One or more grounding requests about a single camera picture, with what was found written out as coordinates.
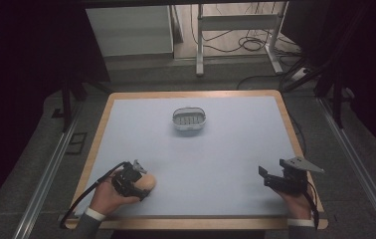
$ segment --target gray carpet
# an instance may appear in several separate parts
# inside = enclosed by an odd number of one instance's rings
[[[217,91],[235,90],[246,77],[260,75],[240,85],[241,90],[276,89],[278,78],[267,58],[228,63],[209,61],[203,78],[195,77],[192,63],[179,66],[148,67],[109,71],[117,92]],[[305,141],[298,135],[306,158],[324,168],[325,174],[313,176],[329,226],[319,238],[376,238],[376,211],[355,176],[345,153],[328,126],[325,115],[312,94],[314,82],[285,94],[285,104],[299,124]],[[86,133],[81,153],[70,145],[49,190],[30,238],[63,238],[69,230],[59,228],[58,217],[70,206],[88,156],[107,95],[85,85],[89,97],[79,117],[75,133]],[[11,238],[28,205],[41,174],[60,139],[62,120],[52,119],[62,106],[60,93],[48,97],[44,114],[20,160],[0,190],[0,238]],[[348,104],[343,106],[345,130],[371,176],[376,182],[376,139],[360,123]],[[111,231],[100,231],[97,238],[109,238]],[[266,238],[286,238],[285,231],[268,231]]]

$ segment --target white wall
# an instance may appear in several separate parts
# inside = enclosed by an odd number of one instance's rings
[[[86,11],[104,57],[173,52],[168,6]]]

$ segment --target white metal stand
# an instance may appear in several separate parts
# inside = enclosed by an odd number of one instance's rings
[[[275,55],[275,43],[281,30],[284,10],[287,2],[277,14],[249,14],[249,15],[227,15],[227,16],[203,16],[203,6],[198,5],[198,44],[197,44],[197,69],[198,77],[204,75],[204,54],[203,54],[203,31],[225,31],[225,30],[273,30],[270,41],[265,45],[266,52],[272,62],[276,74],[283,73],[281,64]]]

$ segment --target wooden floor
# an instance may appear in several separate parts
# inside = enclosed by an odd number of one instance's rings
[[[270,14],[277,13],[282,6],[282,2],[266,2],[266,3],[231,3],[231,4],[205,4],[203,6],[203,15],[244,15],[244,14]],[[181,31],[183,35],[183,43],[176,43],[174,45],[174,58],[193,58],[196,56],[198,39],[197,36],[197,15],[198,5],[178,5],[176,6],[179,15]],[[209,47],[204,48],[205,57],[214,56],[244,56],[244,55],[262,55],[266,53],[266,50],[262,47],[262,44],[247,43],[246,47],[249,49],[259,49],[258,51],[248,51],[245,48],[241,48],[237,51],[233,51],[240,47],[239,41],[246,36],[255,37],[261,39],[263,42],[270,40],[270,34],[263,30],[242,30],[231,31],[223,36],[217,37],[227,31],[213,31],[204,32],[203,41],[204,46],[211,46],[213,48],[222,50],[218,51]],[[289,41],[282,34],[279,34],[279,39]],[[276,43],[278,49],[287,52],[298,52],[297,45],[289,44],[284,41],[278,40]]]

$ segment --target gray sleeve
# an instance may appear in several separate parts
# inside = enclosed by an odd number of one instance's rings
[[[97,221],[84,213],[71,238],[94,239],[100,224],[101,221]]]
[[[317,231],[313,227],[288,226],[289,239],[316,239]]]

